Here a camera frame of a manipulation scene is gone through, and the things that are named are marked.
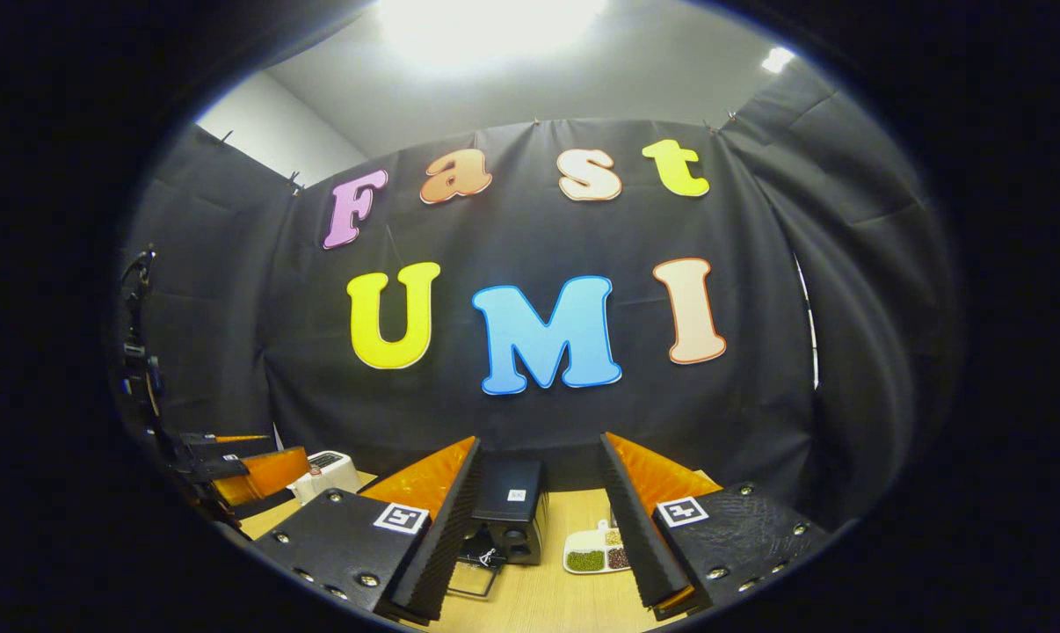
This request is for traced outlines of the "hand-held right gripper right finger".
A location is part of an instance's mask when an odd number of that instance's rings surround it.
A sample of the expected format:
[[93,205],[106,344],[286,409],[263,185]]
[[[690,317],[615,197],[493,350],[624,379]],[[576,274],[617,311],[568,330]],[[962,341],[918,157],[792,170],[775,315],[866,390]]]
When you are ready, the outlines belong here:
[[716,483],[614,433],[599,436],[599,472],[640,601],[658,621],[731,608],[831,537],[757,483]]

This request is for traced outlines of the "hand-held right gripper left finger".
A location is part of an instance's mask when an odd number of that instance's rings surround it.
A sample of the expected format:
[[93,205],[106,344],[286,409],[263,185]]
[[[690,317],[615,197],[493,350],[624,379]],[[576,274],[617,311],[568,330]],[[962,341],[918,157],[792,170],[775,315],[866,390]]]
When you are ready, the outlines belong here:
[[258,537],[254,552],[338,604],[437,621],[481,489],[481,455],[469,436],[361,491],[329,488]]

